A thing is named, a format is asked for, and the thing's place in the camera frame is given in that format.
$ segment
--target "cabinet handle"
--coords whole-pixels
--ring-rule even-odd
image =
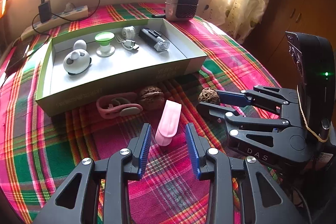
[[[293,12],[291,13],[291,15],[289,16],[289,18],[292,18],[294,16],[294,14],[295,14],[295,8],[294,8]]]
[[[299,21],[300,21],[300,19],[301,19],[301,16],[302,16],[302,14],[299,13],[299,15],[297,16],[297,19],[296,19],[295,23],[299,23]]]

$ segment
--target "white round base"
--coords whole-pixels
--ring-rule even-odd
[[[114,54],[115,52],[115,47],[111,46],[110,45],[110,50],[109,51],[101,51],[100,47],[97,49],[96,53],[97,55],[101,56],[101,57],[107,57],[107,56],[110,56],[112,54]]]

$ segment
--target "walnut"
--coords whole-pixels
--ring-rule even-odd
[[[157,86],[148,86],[140,90],[138,103],[145,110],[160,109],[165,105],[165,97]]]
[[[212,88],[203,89],[201,94],[198,96],[198,101],[215,105],[221,104],[218,93]]]

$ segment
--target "tablecloth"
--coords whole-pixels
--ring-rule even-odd
[[[162,4],[107,5],[100,7],[92,17],[56,27],[50,34],[57,36],[97,24],[146,19],[152,14],[164,13],[163,9]],[[206,87],[239,92],[254,85],[278,84],[250,53],[214,25],[199,17],[173,25],[208,57],[198,73],[157,83],[166,99],[182,104],[177,135],[166,147],[159,146],[154,139],[160,111],[103,120],[95,103],[91,103],[54,117],[44,114],[35,102],[40,51],[6,81],[0,97],[0,186],[26,223],[32,222],[81,159],[110,157],[140,133],[144,122],[152,125],[152,143],[144,177],[139,182],[129,182],[132,220],[136,224],[205,223],[209,182],[198,181],[192,172],[185,125],[193,122],[198,134],[206,137],[212,147],[229,156],[241,156],[226,147],[222,124],[205,121],[197,113],[195,106],[199,93]],[[36,36],[33,48],[44,39]],[[273,117],[251,106],[236,109],[249,117]],[[240,223],[237,183],[235,179],[232,182],[235,222]],[[102,222],[103,192],[102,187],[99,223]]]

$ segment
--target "power strip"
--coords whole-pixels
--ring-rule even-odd
[[[89,10],[88,10],[87,6],[82,6],[82,7],[74,8],[71,12],[68,12],[68,13],[63,12],[63,13],[60,13],[58,15],[66,18],[66,19],[69,19],[69,20],[77,20],[77,19],[87,17],[89,15]],[[64,23],[68,23],[68,21],[53,15],[51,17],[51,19],[48,20],[47,22],[44,22],[44,23],[37,22],[37,23],[35,23],[34,28],[39,32],[45,32],[47,30],[50,30],[50,29],[55,28],[57,26],[60,26]],[[21,40],[23,41],[27,37],[30,37],[30,36],[35,35],[35,34],[37,34],[37,32],[35,32],[33,30],[32,26],[29,26],[21,34]]]

